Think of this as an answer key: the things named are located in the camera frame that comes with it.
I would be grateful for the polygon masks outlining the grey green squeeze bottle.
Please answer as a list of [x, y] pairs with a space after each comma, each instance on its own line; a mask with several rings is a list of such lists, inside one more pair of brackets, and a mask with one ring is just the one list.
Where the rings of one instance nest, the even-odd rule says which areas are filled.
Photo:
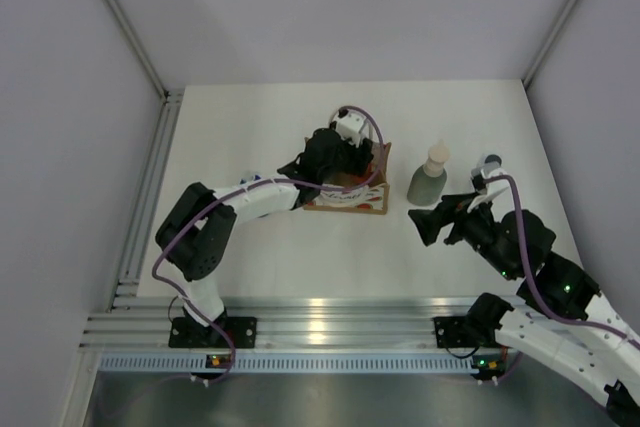
[[414, 172], [407, 191], [407, 200], [419, 207], [426, 207], [438, 201], [447, 181], [445, 164], [450, 151], [443, 140], [432, 145], [426, 161]]

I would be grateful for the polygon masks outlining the watermelon print canvas bag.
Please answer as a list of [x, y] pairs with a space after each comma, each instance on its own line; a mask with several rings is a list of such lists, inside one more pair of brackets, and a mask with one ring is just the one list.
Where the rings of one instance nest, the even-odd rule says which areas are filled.
[[[353, 106], [337, 108], [331, 114], [330, 120], [333, 114], [341, 108], [355, 110]], [[364, 113], [362, 114], [367, 120], [364, 133], [366, 138], [373, 142], [373, 160], [366, 174], [363, 178], [347, 174], [334, 175], [327, 186], [335, 187], [337, 191], [322, 190], [318, 197], [303, 207], [304, 210], [370, 215], [385, 215], [387, 213], [390, 191], [387, 181], [387, 163], [391, 143], [381, 143], [373, 123]]]

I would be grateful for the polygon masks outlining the white bottle dark cap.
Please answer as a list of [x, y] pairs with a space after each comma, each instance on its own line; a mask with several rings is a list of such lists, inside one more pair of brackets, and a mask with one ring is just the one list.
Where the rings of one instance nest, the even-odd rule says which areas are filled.
[[494, 175], [494, 171], [502, 168], [502, 158], [497, 154], [488, 154], [479, 165], [482, 176], [489, 178]]

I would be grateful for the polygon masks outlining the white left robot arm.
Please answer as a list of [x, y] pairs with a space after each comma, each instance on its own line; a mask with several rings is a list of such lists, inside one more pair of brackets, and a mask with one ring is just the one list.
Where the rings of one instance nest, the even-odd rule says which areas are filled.
[[323, 191], [342, 189], [331, 182], [338, 174], [365, 181], [372, 177], [375, 143], [335, 126], [317, 129], [294, 160], [270, 177], [226, 189], [190, 184], [155, 233], [161, 255], [152, 277], [171, 287], [184, 302], [191, 334], [207, 347], [226, 333], [226, 307], [214, 272], [235, 227], [271, 214], [310, 204]]

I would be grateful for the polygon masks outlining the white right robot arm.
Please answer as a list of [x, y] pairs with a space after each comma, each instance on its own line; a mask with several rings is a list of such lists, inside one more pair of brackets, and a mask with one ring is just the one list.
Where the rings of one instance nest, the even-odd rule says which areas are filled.
[[565, 339], [507, 300], [481, 294], [461, 330], [478, 346], [515, 349], [587, 393], [618, 426], [639, 423], [639, 337], [616, 313], [597, 282], [553, 250], [555, 233], [534, 213], [517, 209], [496, 221], [490, 203], [472, 194], [446, 195], [431, 210], [408, 216], [431, 246], [443, 228], [445, 244], [467, 243], [506, 281], [520, 281], [517, 296], [564, 326]]

